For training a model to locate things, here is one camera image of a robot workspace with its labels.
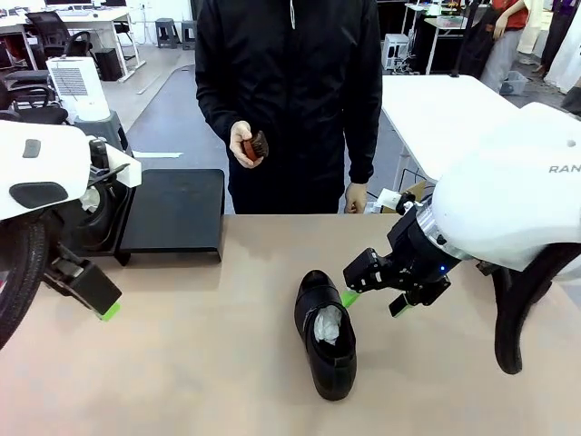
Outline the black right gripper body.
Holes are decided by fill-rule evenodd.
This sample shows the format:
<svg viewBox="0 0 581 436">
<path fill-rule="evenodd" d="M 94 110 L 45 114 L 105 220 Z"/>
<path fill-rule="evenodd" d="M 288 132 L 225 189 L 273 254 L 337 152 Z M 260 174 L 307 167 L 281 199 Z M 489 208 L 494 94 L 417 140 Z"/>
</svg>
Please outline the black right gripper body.
<svg viewBox="0 0 581 436">
<path fill-rule="evenodd" d="M 391 253 L 387 283 L 402 291 L 422 287 L 446 290 L 454 257 L 436 246 L 421 230 L 415 213 L 406 213 L 388 233 Z"/>
</svg>

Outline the small black handheld device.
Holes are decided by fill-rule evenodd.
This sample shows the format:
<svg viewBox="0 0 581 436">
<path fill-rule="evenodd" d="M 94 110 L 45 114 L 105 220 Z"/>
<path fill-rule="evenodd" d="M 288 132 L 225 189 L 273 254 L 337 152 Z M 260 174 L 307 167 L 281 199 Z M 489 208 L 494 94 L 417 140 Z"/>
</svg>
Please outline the small black handheld device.
<svg viewBox="0 0 581 436">
<path fill-rule="evenodd" d="M 242 148 L 246 156 L 253 162 L 269 155 L 269 145 L 263 131 L 258 131 L 250 140 L 243 140 Z"/>
</svg>

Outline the person right forearm black sleeve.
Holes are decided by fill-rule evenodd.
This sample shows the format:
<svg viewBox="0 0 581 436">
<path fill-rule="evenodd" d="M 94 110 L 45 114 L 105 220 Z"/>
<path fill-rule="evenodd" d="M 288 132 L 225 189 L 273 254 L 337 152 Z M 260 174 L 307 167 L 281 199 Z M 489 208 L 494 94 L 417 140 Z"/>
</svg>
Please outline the person right forearm black sleeve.
<svg viewBox="0 0 581 436">
<path fill-rule="evenodd" d="M 227 89 L 219 84 L 198 82 L 196 97 L 206 123 L 219 138 L 228 142 L 231 128 L 242 118 Z"/>
</svg>

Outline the person left forearm black sleeve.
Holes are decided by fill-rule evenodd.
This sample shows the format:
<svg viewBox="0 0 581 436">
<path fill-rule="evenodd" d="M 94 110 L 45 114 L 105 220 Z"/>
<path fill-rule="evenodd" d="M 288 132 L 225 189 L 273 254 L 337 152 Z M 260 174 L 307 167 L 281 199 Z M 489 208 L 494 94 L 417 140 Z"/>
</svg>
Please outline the person left forearm black sleeve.
<svg viewBox="0 0 581 436">
<path fill-rule="evenodd" d="M 350 157 L 350 181 L 366 184 L 373 175 L 373 159 L 376 153 L 380 102 L 353 107 L 347 115 L 344 133 Z"/>
</svg>

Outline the black metal shoe stand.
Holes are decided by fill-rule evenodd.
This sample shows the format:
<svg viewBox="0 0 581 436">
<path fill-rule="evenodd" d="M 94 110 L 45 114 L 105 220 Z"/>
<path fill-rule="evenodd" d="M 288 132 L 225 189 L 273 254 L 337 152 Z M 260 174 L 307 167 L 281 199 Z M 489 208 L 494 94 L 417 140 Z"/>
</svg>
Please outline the black metal shoe stand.
<svg viewBox="0 0 581 436">
<path fill-rule="evenodd" d="M 64 229 L 62 233 L 62 243 L 66 246 L 69 250 L 74 252 L 76 255 L 80 257 L 100 257 L 100 256 L 111 256 L 113 257 L 121 266 L 125 266 L 129 260 L 131 259 L 131 255 L 128 253 L 122 253 L 120 249 L 120 245 L 123 239 L 123 233 L 127 224 L 130 207 L 133 200 L 134 195 L 134 188 L 129 188 L 130 193 L 128 195 L 127 203 L 123 209 L 122 217 L 119 222 L 119 226 L 117 228 L 116 235 L 112 240 L 112 246 L 107 251 L 86 251 L 83 250 L 78 242 L 78 239 L 75 237 L 75 229 L 81 220 L 84 218 L 84 211 L 81 207 L 81 202 L 79 200 L 75 200 L 70 203 L 65 203 L 59 209 L 59 214 L 63 218 L 64 221 Z"/>
<path fill-rule="evenodd" d="M 115 255 L 198 254 L 222 260 L 225 206 L 221 169 L 147 169 L 135 188 Z"/>
</svg>

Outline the black garment on stand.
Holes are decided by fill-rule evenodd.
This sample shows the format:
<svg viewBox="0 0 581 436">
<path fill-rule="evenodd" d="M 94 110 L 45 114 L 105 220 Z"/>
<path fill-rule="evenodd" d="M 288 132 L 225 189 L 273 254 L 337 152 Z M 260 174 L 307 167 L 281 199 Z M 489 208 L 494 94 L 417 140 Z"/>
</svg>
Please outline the black garment on stand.
<svg viewBox="0 0 581 436">
<path fill-rule="evenodd" d="M 489 54 L 494 45 L 494 28 L 498 19 L 498 10 L 486 5 L 484 13 L 475 22 L 482 0 L 470 0 L 468 19 L 457 60 L 451 72 L 452 77 L 469 75 L 480 78 Z"/>
</svg>

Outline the person left hand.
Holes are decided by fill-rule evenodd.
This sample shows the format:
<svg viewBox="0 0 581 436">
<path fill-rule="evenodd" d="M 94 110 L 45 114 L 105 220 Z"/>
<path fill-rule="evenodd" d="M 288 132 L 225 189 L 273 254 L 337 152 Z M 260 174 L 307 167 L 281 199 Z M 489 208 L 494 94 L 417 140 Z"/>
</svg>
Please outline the person left hand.
<svg viewBox="0 0 581 436">
<path fill-rule="evenodd" d="M 345 191 L 344 213 L 364 213 L 367 195 L 365 183 L 350 183 Z"/>
</svg>

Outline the person right hand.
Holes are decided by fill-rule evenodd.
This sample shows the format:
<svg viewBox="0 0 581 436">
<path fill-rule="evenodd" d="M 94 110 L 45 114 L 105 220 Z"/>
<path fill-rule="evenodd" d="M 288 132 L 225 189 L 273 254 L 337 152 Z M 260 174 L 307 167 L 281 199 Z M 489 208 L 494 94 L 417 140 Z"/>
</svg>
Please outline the person right hand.
<svg viewBox="0 0 581 436">
<path fill-rule="evenodd" d="M 250 141 L 252 137 L 251 127 L 245 121 L 237 121 L 231 127 L 231 138 L 229 148 L 238 163 L 246 169 L 253 169 L 261 164 L 263 158 L 256 161 L 251 160 L 246 154 L 243 143 Z"/>
</svg>

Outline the brown cardboard box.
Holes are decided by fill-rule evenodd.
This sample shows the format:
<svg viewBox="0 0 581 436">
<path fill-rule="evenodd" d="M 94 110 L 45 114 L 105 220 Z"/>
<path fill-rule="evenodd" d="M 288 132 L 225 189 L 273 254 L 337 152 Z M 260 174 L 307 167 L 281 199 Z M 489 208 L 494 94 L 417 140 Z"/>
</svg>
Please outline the brown cardboard box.
<svg viewBox="0 0 581 436">
<path fill-rule="evenodd" d="M 433 186 L 425 181 L 420 181 L 418 183 L 413 184 L 409 188 L 401 191 L 400 193 L 410 192 L 416 195 L 416 202 L 421 203 L 425 201 L 428 195 L 433 190 Z"/>
</svg>

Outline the white table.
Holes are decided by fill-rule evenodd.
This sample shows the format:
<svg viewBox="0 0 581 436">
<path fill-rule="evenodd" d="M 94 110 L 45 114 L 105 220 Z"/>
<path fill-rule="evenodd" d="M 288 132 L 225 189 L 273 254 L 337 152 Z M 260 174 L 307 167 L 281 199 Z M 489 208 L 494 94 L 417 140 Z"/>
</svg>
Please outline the white table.
<svg viewBox="0 0 581 436">
<path fill-rule="evenodd" d="M 468 75 L 385 75 L 382 112 L 402 142 L 397 190 L 410 161 L 436 182 L 477 134 L 516 114 L 517 106 Z"/>
</svg>

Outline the white air purifier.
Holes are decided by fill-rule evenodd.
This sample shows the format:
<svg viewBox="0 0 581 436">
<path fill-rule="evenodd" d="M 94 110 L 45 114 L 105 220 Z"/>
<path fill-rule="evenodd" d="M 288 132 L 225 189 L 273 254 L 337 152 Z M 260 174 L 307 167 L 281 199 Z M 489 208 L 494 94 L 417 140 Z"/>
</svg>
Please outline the white air purifier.
<svg viewBox="0 0 581 436">
<path fill-rule="evenodd" d="M 91 57 L 62 56 L 46 62 L 68 121 L 100 121 L 110 115 L 99 75 Z"/>
</svg>

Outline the grey plastic bin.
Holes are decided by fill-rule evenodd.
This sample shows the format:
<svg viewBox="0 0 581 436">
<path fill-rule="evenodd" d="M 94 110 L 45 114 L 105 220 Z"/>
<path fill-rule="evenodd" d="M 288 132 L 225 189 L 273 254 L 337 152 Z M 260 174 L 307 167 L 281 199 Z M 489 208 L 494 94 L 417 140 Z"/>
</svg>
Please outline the grey plastic bin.
<svg viewBox="0 0 581 436">
<path fill-rule="evenodd" d="M 499 94 L 503 96 L 522 95 L 528 81 L 529 79 L 519 71 L 510 71 L 507 75 L 507 79 L 501 85 Z"/>
</svg>

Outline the black computer tower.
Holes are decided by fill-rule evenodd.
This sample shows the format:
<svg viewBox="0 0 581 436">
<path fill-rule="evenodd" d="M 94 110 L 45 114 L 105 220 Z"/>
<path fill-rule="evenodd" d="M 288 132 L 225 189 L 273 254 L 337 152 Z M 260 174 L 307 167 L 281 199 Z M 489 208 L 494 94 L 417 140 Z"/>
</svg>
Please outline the black computer tower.
<svg viewBox="0 0 581 436">
<path fill-rule="evenodd" d="M 94 59 L 103 81 L 116 82 L 123 76 L 117 53 L 113 48 L 95 50 Z"/>
</svg>

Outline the background person dark clothes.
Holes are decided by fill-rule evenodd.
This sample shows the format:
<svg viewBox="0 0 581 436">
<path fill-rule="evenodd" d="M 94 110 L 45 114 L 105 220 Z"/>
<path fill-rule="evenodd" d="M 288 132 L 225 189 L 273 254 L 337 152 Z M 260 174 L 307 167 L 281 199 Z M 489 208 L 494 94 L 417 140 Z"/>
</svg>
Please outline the background person dark clothes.
<svg viewBox="0 0 581 436">
<path fill-rule="evenodd" d="M 563 43 L 570 25 L 573 22 L 580 0 L 554 0 L 552 19 L 548 30 L 546 45 L 541 55 L 538 72 L 545 77 Z"/>
</svg>

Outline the white frame background desk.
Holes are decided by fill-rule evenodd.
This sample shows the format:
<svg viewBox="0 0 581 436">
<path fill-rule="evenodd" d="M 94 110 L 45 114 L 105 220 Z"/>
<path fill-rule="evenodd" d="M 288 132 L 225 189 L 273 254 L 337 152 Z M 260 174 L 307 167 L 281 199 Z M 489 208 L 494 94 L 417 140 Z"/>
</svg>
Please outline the white frame background desk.
<svg viewBox="0 0 581 436">
<path fill-rule="evenodd" d="M 409 38 L 414 72 L 429 75 L 452 70 L 469 13 L 487 0 L 410 0 L 405 3 L 403 33 Z"/>
</svg>

